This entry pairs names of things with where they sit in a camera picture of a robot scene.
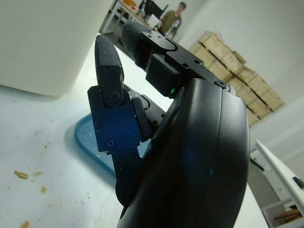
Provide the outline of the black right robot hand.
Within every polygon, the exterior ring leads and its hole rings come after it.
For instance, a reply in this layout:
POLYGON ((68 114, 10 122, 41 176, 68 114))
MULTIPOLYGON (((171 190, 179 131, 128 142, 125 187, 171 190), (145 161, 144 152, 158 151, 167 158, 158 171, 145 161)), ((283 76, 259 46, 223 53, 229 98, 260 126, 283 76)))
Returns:
POLYGON ((113 43, 95 39, 98 84, 88 90, 97 147, 110 154, 120 228, 231 228, 246 191, 249 125, 235 89, 202 60, 142 24, 122 42, 146 80, 173 99, 156 130, 123 87, 113 43))

